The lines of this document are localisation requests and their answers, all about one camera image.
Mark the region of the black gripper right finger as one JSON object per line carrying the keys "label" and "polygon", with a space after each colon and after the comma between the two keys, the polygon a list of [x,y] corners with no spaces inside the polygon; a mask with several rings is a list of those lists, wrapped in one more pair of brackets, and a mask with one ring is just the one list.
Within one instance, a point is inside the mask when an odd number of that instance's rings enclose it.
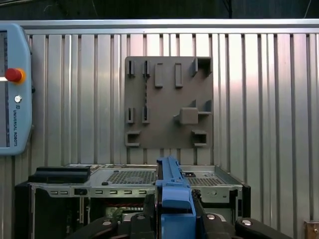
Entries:
{"label": "black gripper right finger", "polygon": [[192,199],[196,210],[197,239],[290,239],[280,231],[252,218],[239,218],[232,225],[217,214],[205,213],[199,190],[192,190]]}

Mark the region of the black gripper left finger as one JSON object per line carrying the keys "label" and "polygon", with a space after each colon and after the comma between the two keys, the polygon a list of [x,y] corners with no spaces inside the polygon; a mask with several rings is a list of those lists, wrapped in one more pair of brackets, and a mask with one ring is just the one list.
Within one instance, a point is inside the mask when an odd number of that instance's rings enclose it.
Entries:
{"label": "black gripper left finger", "polygon": [[141,213],[129,221],[118,223],[116,219],[102,217],[69,235],[68,239],[155,239],[155,196],[148,194]]}

